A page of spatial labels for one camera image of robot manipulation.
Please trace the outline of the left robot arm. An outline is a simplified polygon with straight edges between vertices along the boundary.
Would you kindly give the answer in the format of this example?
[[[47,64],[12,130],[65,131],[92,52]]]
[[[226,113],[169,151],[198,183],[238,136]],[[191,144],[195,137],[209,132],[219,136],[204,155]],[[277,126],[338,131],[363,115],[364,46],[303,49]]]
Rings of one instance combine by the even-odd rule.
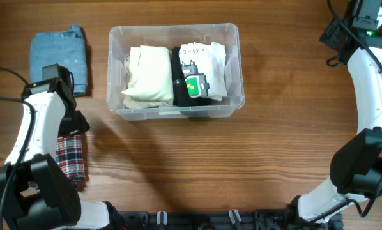
[[[16,143],[0,167],[0,229],[112,229],[110,204],[82,200],[55,161],[58,137],[89,130],[76,108],[73,74],[58,64],[25,83],[16,101],[23,117]]]

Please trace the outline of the white printed t-shirt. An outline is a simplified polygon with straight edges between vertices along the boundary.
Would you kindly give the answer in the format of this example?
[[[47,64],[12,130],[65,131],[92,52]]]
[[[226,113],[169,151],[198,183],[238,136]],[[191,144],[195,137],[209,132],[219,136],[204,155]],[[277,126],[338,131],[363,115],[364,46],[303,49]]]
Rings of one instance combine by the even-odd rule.
[[[221,101],[227,96],[224,45],[217,42],[183,44],[179,58],[190,97]]]

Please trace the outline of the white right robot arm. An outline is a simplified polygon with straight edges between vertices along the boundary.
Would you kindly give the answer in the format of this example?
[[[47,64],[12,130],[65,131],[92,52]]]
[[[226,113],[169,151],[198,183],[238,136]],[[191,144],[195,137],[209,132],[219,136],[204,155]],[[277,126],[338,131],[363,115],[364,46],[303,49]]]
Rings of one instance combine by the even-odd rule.
[[[330,228],[344,209],[355,206],[366,217],[382,196],[382,5],[350,0],[345,15],[334,15],[320,41],[336,52],[326,61],[346,66],[356,95],[356,135],[338,150],[330,172],[313,191],[295,197],[282,227]]]

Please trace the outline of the black cloth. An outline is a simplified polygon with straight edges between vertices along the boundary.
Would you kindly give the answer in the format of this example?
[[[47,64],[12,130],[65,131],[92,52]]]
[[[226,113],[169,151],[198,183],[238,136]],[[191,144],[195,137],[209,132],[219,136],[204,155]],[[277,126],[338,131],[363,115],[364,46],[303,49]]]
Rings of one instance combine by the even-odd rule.
[[[207,106],[211,104],[210,98],[191,98],[188,94],[187,85],[182,72],[180,47],[174,47],[171,52],[171,72],[173,81],[173,105],[178,107]]]

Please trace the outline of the cream cloth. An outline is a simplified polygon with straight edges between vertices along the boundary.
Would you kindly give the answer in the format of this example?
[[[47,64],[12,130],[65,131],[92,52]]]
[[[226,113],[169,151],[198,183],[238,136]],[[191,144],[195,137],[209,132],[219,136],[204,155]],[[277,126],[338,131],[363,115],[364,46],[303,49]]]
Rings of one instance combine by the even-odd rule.
[[[173,106],[170,51],[166,47],[132,47],[124,67],[129,74],[123,105],[129,109]]]

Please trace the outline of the red plaid cloth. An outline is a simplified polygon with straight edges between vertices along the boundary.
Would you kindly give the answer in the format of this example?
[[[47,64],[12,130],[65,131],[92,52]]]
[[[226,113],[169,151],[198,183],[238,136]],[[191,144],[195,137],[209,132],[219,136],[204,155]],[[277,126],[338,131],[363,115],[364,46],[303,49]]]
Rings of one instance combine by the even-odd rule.
[[[57,138],[56,162],[71,183],[86,180],[81,135]]]

